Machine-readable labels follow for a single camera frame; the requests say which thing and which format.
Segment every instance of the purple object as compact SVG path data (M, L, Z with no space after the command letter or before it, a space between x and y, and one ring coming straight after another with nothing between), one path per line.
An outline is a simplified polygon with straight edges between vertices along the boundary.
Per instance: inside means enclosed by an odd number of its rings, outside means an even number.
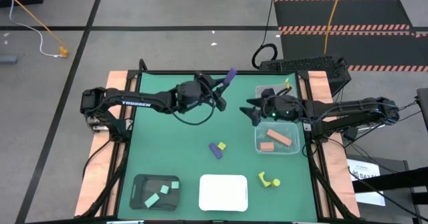
M228 85L232 81L232 79L235 77L237 73L237 70L235 68L231 68L229 72L227 73L225 79L223 80L223 84Z
M214 153L215 157L220 159L223 155L221 154L221 150L214 143L209 144L208 146L211 151Z

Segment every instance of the gray floor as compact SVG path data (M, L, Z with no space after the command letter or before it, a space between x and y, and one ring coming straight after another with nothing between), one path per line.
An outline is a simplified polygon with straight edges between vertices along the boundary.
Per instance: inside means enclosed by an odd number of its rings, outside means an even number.
M427 0L402 0L416 26L428 26ZM85 26L94 0L45 0L29 8L48 25ZM102 0L94 25L264 25L269 0ZM0 25L12 25L8 9L0 9ZM35 25L16 8L14 19ZM276 24L271 15L270 25ZM15 221L23 196L54 116L73 53L82 32L59 31L72 55L47 58L38 52L39 39L31 31L0 31L0 54L19 56L14 66L0 66L0 219ZM276 31L266 42L280 46ZM56 53L48 34L43 49ZM136 68L144 58L152 70L251 70L251 57L262 31L93 31L91 32L56 133L27 221L71 218L80 191L84 161L92 139L79 111L82 91L104 86L108 72ZM260 59L272 53L263 52ZM385 96L399 106L411 102L415 89L428 87L426 73L351 73L344 100ZM416 111L413 108L403 116ZM359 145L373 156L405 159L410 167L428 166L427 131L420 116L382 128Z

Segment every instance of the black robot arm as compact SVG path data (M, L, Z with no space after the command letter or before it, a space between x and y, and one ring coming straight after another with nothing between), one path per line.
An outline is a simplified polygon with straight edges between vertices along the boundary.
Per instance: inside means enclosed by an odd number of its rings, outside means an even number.
M247 102L255 107L241 107L241 111L251 118L254 126L260 123L261 118L304 121L311 125L312 138L318 140L328 138L333 132L346 130L351 126L368 123L392 125L399 119L399 108L393 101L383 97L323 103L288 96L286 91L278 95L272 89L268 89L262 93L261 98L250 99ZM329 122L323 121L329 116L343 117Z
M210 75L196 72L193 80L183 82L169 91L156 94L126 92L115 88L94 88L82 94L80 112L86 118L97 118L105 125L114 141L129 141L130 133L125 120L119 120L108 111L112 106L136 106L152 108L163 113L184 114L201 104L209 104L220 111L226 109L226 101L221 94L230 85L237 71L231 69L225 78L214 80Z

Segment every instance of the black stand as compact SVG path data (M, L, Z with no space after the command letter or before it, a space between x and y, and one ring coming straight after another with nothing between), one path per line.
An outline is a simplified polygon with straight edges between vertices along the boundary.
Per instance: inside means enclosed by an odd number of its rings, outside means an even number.
M427 187L428 188L428 167L415 169L412 171L403 171L379 177L364 179L364 182L378 191L391 189ZM372 192L370 188L360 181L353 181L355 193ZM428 205L428 192L412 193L413 204Z

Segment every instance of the green table surface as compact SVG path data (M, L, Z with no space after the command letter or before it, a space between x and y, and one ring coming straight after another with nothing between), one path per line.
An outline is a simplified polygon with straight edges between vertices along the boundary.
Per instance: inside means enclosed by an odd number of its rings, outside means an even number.
M216 110L212 118L200 126L183 124L172 115L159 114L150 108L138 108L118 218L315 222L308 159L301 152L293 155L256 153L254 127L250 119L239 111L240 106L249 106L245 100L255 97L257 86L283 84L286 78L289 78L291 86L296 86L293 74L237 75L223 93L227 101L226 110ZM192 79L191 75L143 74L140 91L165 91ZM202 105L179 116L198 122L209 114L210 109L208 105ZM302 146L302 123L297 125ZM223 158L215 158L208 147L211 142L227 145ZM266 180L278 178L281 185L263 187L257 176L261 171L265 171ZM132 185L138 174L178 176L181 180L178 207L174 211L131 209ZM204 174L245 176L248 182L247 211L200 210L199 179Z

